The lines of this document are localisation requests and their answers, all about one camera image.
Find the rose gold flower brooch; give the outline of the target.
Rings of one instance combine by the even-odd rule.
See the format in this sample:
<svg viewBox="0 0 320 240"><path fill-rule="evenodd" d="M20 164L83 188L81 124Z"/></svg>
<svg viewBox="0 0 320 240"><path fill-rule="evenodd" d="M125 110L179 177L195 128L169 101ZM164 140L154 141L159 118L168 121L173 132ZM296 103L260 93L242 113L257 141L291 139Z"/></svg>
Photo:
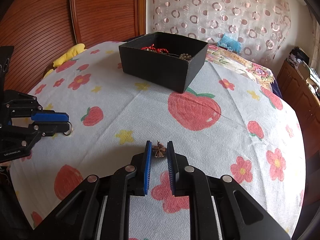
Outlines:
<svg viewBox="0 0 320 240"><path fill-rule="evenodd" d="M155 158L164 158L166 156L167 148L159 141L152 147L152 154Z"/></svg>

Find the black cardboard jewelry box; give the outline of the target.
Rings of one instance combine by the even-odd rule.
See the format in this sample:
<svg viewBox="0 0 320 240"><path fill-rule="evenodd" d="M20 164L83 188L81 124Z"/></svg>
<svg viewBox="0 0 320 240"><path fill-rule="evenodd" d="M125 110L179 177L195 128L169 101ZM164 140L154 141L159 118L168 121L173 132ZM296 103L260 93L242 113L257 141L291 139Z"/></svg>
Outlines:
<svg viewBox="0 0 320 240"><path fill-rule="evenodd" d="M207 42L155 32L119 46L123 72L183 93L206 58Z"/></svg>

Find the yellow plush toy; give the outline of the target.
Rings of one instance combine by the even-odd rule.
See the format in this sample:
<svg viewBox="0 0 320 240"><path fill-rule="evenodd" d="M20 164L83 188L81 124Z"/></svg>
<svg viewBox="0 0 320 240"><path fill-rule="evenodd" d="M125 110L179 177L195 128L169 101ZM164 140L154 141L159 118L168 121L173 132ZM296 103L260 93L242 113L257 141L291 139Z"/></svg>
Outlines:
<svg viewBox="0 0 320 240"><path fill-rule="evenodd" d="M43 79L54 71L59 73L74 65L77 62L77 59L74 58L85 50L85 45L83 43L79 43L70 48L66 53L55 59L45 68Z"/></svg>

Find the strawberry flower print cloth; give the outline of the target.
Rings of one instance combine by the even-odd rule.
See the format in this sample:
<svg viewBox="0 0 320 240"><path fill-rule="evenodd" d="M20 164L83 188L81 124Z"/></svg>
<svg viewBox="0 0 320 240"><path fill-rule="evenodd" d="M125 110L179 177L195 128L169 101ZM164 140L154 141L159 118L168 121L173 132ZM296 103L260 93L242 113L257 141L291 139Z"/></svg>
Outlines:
<svg viewBox="0 0 320 240"><path fill-rule="evenodd" d="M42 138L10 175L27 224L37 227L90 174L128 164L147 141L172 141L190 165L232 176L286 231L298 223L305 152L295 111L254 81L206 62L175 93L123 72L119 43L104 42L49 74L30 93L65 112L69 136Z"/></svg>

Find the brown wooden wardrobe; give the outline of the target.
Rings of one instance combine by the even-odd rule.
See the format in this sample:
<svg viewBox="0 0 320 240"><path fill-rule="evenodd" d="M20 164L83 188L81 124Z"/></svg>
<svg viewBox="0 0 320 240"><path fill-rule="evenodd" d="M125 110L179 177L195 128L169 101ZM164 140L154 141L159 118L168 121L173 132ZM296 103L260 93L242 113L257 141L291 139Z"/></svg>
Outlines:
<svg viewBox="0 0 320 240"><path fill-rule="evenodd" d="M1 0L1 45L13 46L5 89L29 92L73 45L146 32L146 0Z"/></svg>

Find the floral bed quilt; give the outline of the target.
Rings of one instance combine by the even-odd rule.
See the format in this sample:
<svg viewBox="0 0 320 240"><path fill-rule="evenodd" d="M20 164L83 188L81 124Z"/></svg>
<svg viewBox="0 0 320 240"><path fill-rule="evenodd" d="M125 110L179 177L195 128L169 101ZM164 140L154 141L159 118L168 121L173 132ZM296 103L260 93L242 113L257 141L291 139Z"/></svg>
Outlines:
<svg viewBox="0 0 320 240"><path fill-rule="evenodd" d="M271 85L274 83L272 71L257 63L248 61L236 53L210 44L206 54L206 61L223 66L272 91Z"/></svg>

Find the wooden side cabinet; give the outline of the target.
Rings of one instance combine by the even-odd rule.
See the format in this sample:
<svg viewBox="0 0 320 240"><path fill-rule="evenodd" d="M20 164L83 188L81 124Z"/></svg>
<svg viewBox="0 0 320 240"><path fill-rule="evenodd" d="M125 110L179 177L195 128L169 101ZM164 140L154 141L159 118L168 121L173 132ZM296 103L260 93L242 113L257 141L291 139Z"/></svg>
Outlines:
<svg viewBox="0 0 320 240"><path fill-rule="evenodd" d="M309 89L298 71L284 61L277 75L277 83L284 101L296 112L304 141L306 157L319 153L319 100Z"/></svg>

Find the blue plush toy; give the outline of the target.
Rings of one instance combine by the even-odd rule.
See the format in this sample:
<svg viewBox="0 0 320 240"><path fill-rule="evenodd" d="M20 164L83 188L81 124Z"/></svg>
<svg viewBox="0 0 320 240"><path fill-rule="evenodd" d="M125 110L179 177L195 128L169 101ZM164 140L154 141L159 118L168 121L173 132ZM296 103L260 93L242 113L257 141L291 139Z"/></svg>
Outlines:
<svg viewBox="0 0 320 240"><path fill-rule="evenodd" d="M217 42L217 46L236 54L240 54L242 51L242 44L238 40L229 37L227 34L222 35L220 40Z"/></svg>

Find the stack of books and papers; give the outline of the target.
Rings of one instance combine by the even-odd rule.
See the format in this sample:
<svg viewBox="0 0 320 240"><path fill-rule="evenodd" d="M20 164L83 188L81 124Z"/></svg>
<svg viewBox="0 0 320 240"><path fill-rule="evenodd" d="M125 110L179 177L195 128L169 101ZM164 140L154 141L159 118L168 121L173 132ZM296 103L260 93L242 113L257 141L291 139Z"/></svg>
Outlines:
<svg viewBox="0 0 320 240"><path fill-rule="evenodd" d="M310 59L308 55L299 47L294 47L286 60L298 71L302 79L310 84L316 93L319 93L319 75L313 68L309 67L308 63Z"/></svg>

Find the side window curtain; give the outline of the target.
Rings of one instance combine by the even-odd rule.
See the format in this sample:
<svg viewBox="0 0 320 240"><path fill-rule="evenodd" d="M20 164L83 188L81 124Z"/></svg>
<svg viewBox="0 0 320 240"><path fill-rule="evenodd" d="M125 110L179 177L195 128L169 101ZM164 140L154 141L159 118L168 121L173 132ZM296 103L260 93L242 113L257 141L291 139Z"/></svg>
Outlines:
<svg viewBox="0 0 320 240"><path fill-rule="evenodd" d="M309 67L313 68L315 71L319 72L319 35L320 35L320 29L319 29L319 23L316 20L316 17L313 13L312 15L312 34L313 34L313 40L312 40L312 54L310 57L310 64Z"/></svg>

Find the pink circle pattern curtain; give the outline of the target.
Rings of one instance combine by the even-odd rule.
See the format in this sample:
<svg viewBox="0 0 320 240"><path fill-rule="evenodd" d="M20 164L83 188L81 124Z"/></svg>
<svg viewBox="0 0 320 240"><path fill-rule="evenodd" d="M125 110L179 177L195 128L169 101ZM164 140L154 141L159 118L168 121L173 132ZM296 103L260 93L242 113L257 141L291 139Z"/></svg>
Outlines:
<svg viewBox="0 0 320 240"><path fill-rule="evenodd" d="M287 0L151 0L152 28L218 43L227 36L249 61L273 61L291 27Z"/></svg>

